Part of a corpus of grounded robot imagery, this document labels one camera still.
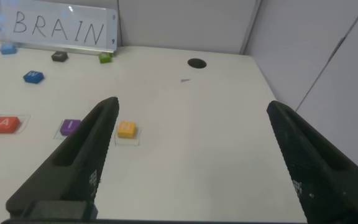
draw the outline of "green block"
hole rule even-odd
[[[99,54],[100,63],[109,63],[111,62],[111,57],[109,53],[101,53]]]

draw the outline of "block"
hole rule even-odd
[[[0,47],[0,52],[3,55],[16,54],[16,46],[14,44],[2,44]]]
[[[0,134],[11,134],[16,131],[20,125],[18,117],[0,117]]]
[[[75,129],[80,125],[81,120],[76,119],[66,119],[64,120],[61,128],[60,133],[63,136],[69,136]]]
[[[29,71],[27,74],[23,76],[24,81],[28,83],[38,84],[44,79],[44,75],[42,72]]]
[[[119,138],[135,138],[136,126],[135,122],[132,121],[121,121],[118,126],[117,136]]]
[[[109,53],[101,53],[99,54],[100,63],[109,63],[112,61]]]
[[[67,52],[55,52],[52,55],[52,60],[54,62],[64,62],[68,59]]]

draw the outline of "blue letter block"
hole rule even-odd
[[[15,54],[16,47],[13,44],[2,44],[0,48],[1,54]]]
[[[29,71],[23,78],[26,82],[38,84],[44,79],[44,75],[42,72]]]

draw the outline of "yellow letter block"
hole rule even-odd
[[[121,121],[118,126],[118,137],[119,138],[135,138],[136,127],[135,122],[131,121]]]

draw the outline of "white wall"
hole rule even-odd
[[[357,16],[354,0],[264,0],[247,53],[277,99],[296,109]]]
[[[358,165],[358,22],[298,113]]]
[[[239,54],[256,0],[41,0],[118,10],[121,45]]]

